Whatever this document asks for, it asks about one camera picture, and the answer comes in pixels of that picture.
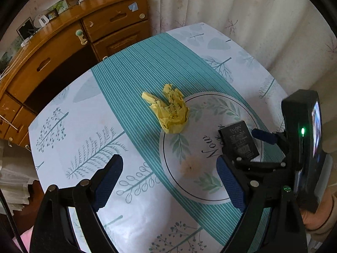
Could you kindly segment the person right hand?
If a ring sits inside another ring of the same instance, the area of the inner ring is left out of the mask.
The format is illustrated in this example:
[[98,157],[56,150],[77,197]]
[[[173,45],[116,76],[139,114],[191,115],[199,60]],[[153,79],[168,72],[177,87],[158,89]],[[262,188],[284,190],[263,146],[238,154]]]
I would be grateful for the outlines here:
[[316,213],[300,209],[303,224],[313,240],[324,242],[336,224],[336,193],[328,187]]

